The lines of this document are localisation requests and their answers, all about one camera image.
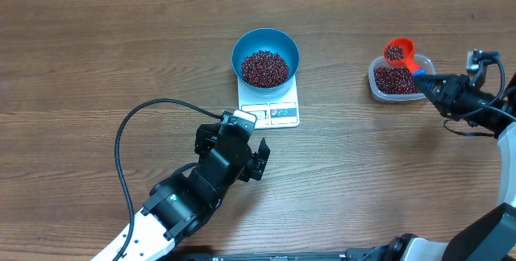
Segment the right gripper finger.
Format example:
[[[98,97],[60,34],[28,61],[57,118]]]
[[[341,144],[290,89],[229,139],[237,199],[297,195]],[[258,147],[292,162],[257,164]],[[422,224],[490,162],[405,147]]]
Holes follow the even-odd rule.
[[[452,74],[418,74],[414,85],[425,96],[455,96],[458,94],[458,76]]]
[[[441,88],[424,88],[422,93],[437,110],[445,110],[447,108],[445,102],[446,95]]]

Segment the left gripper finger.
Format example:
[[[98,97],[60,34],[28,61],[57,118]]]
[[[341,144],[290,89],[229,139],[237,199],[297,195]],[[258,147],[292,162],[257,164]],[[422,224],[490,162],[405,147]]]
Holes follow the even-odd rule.
[[[196,132],[194,152],[206,155],[216,144],[219,130],[219,124],[202,124]]]
[[[265,138],[262,138],[257,152],[252,153],[251,159],[244,166],[238,179],[241,181],[261,180],[270,156],[270,148]]]

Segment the red scoop with blue handle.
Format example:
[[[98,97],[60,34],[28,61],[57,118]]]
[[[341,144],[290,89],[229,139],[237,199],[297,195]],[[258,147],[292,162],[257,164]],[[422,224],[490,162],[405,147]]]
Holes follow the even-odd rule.
[[[383,51],[384,59],[393,67],[405,67],[413,75],[424,74],[425,71],[416,63],[414,55],[414,42],[406,37],[392,39]]]

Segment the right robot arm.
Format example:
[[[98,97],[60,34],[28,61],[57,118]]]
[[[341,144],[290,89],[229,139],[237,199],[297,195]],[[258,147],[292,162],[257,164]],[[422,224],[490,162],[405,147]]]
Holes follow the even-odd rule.
[[[427,101],[379,104],[380,204],[366,243],[398,233],[450,242],[496,205],[503,156],[497,140],[445,131]]]

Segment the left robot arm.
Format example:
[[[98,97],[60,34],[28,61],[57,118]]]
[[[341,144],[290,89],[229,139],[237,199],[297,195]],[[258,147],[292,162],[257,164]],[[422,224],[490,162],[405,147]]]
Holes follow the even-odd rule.
[[[199,159],[186,165],[189,175],[180,168],[156,184],[135,213],[133,233],[124,228],[94,259],[112,260],[121,253],[121,260],[158,260],[210,220],[236,180],[260,180],[270,149],[262,140],[258,151],[251,151],[254,126],[234,117],[202,124],[194,146]]]

